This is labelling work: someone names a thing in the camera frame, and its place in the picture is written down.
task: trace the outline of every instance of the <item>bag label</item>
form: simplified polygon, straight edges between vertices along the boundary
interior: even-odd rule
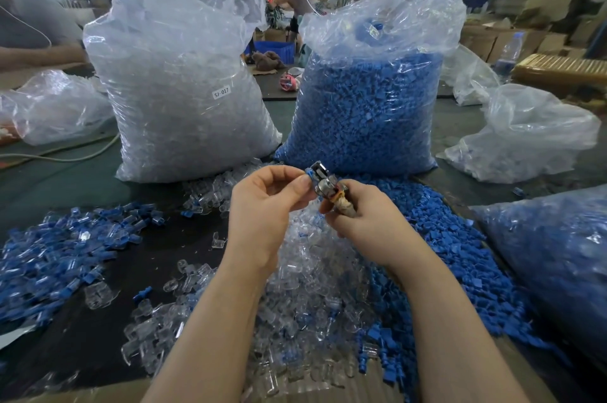
[[[225,95],[229,95],[232,92],[232,87],[226,85],[220,89],[216,89],[212,95],[214,100],[218,100],[219,98],[223,98]]]

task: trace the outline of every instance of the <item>table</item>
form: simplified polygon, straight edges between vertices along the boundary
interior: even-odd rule
[[[265,104],[286,139],[295,102],[266,101]],[[434,116],[434,154],[452,146],[461,136],[479,131],[484,125],[478,107],[457,107],[453,100],[437,100]],[[93,137],[101,132],[113,134],[116,126],[108,124]],[[606,144],[607,131],[603,128],[599,146],[580,155],[575,171],[535,178],[519,187],[535,197],[605,183]],[[58,156],[80,157],[102,146],[102,143],[86,146]],[[52,147],[34,148],[16,143],[1,148],[0,152],[33,153]],[[0,352],[0,360],[8,362],[6,374],[0,376],[0,398],[20,396],[48,371],[56,371],[59,376],[67,377],[79,370],[79,387],[143,377],[143,369],[127,367],[120,356],[120,346],[125,342],[122,330],[135,307],[132,296],[152,285],[155,291],[150,298],[154,304],[170,302],[172,297],[160,288],[175,274],[178,259],[208,262],[212,266],[219,263],[221,251],[206,250],[214,231],[218,231],[220,237],[226,235],[227,222],[217,212],[205,217],[183,218],[178,214],[185,199],[180,184],[122,183],[113,177],[119,164],[120,148],[116,145],[87,162],[55,164],[34,161],[17,168],[0,170],[0,232],[3,235],[10,228],[24,228],[40,222],[49,209],[66,211],[72,206],[108,207],[140,200],[156,203],[169,218],[165,229],[146,229],[140,246],[120,253],[118,260],[109,265],[105,273],[107,282],[121,290],[110,307],[102,311],[88,310],[84,306],[84,294],[80,291],[69,299],[48,329],[30,333]],[[443,193],[454,207],[460,209],[467,205],[516,198],[511,192],[513,186],[480,184],[442,161],[439,161],[439,168],[423,175],[421,180]],[[499,339],[498,345],[534,402],[555,401],[539,376],[548,384],[554,396],[563,402],[600,401],[607,390],[604,377],[579,354],[574,354],[576,367],[570,370],[545,351],[514,347],[505,338]]]

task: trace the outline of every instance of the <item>left hand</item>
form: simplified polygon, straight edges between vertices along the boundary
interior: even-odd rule
[[[232,190],[228,246],[222,266],[255,283],[265,283],[278,265],[278,248],[289,225],[289,212],[317,198],[304,171],[267,166]]]

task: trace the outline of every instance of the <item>right hand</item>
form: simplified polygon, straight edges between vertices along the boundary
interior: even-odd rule
[[[375,186],[354,180],[342,180],[358,216],[348,218],[331,211],[333,204],[324,200],[319,211],[340,237],[350,240],[367,259],[395,270],[407,264],[412,252],[428,248],[392,200]]]

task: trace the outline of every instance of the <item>brown fabric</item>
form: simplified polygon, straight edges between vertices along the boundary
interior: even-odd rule
[[[251,57],[255,61],[255,68],[259,71],[266,72],[286,67],[280,60],[280,56],[274,52],[255,52]]]

